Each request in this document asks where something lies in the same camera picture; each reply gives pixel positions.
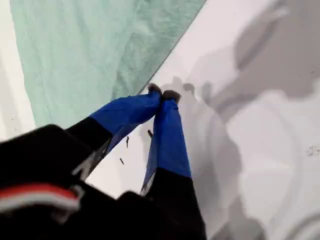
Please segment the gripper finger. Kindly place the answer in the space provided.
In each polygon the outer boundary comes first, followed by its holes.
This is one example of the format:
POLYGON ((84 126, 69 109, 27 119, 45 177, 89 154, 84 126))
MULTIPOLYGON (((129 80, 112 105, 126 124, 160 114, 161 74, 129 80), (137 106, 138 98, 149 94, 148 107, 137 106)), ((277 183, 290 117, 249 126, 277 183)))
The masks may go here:
POLYGON ((150 120, 160 103, 161 89, 151 83, 147 94, 117 98, 66 131, 96 152, 101 161, 137 126, 150 120))
POLYGON ((202 220, 192 180, 178 102, 166 90, 153 121, 143 183, 145 197, 180 221, 202 220))

